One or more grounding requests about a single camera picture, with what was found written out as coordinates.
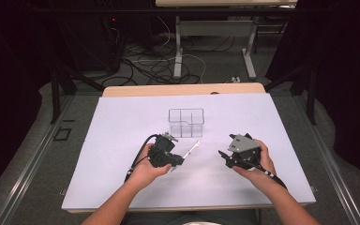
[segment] transparent box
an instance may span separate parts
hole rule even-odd
[[[170,109],[169,124],[175,138],[203,136],[203,109]]]

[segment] white desk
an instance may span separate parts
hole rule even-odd
[[[172,96],[161,96],[168,92]],[[220,94],[208,95],[211,92]],[[129,211],[271,206],[248,180],[227,168],[219,155],[218,150],[230,153],[226,149],[232,133],[249,133],[263,140],[278,176],[294,198],[302,204],[315,203],[277,109],[260,84],[113,87],[104,96],[97,105],[63,209],[84,212],[100,207],[123,184],[145,139],[169,129],[168,110],[173,108],[204,109],[201,146],[177,170],[142,190]],[[183,156],[197,140],[180,139],[172,152]]]
[[[250,7],[295,5],[297,0],[157,0],[158,7]],[[256,79],[250,53],[256,36],[259,18],[253,21],[180,21],[176,17],[176,59],[174,77],[181,77],[183,49],[181,36],[238,36],[247,37],[246,48],[242,49],[247,75]]]

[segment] table surface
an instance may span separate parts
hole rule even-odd
[[[142,190],[129,211],[272,206],[248,180],[228,169],[218,154],[218,149],[226,152],[231,142],[228,135],[236,132],[264,140],[279,177],[294,198],[302,204],[315,203],[277,109],[263,86],[226,83],[108,87],[97,105],[62,208],[71,213],[90,212],[104,203],[124,182],[145,139],[157,130],[167,131],[168,118],[163,114],[176,107],[204,108],[201,146],[183,166]],[[172,152],[182,156],[199,139],[180,139]]]
[[[286,6],[297,0],[157,0],[158,7]]]

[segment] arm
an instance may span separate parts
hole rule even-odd
[[[83,225],[120,224],[136,194],[150,185],[157,177],[168,172],[171,168],[170,164],[165,167],[154,168],[145,158],[151,145],[149,143],[144,147],[139,156],[140,163],[125,184],[117,189],[97,211],[87,218]]]
[[[262,149],[262,166],[269,172],[276,174],[274,163],[268,155],[267,146],[259,141]],[[233,170],[246,177],[259,189],[274,205],[283,224],[319,224],[319,222],[303,208],[287,189],[277,184],[273,179],[259,170],[247,171],[240,167],[233,167]]]

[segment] white paper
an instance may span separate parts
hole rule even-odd
[[[261,192],[225,166],[230,134],[262,140],[278,177],[300,203],[315,203],[273,100],[268,94],[102,97],[84,141],[62,208],[99,208],[124,182],[145,139],[170,128],[169,109],[203,108],[202,142],[182,166],[142,190],[131,209],[233,207],[270,204]],[[183,156],[199,138],[180,138]]]

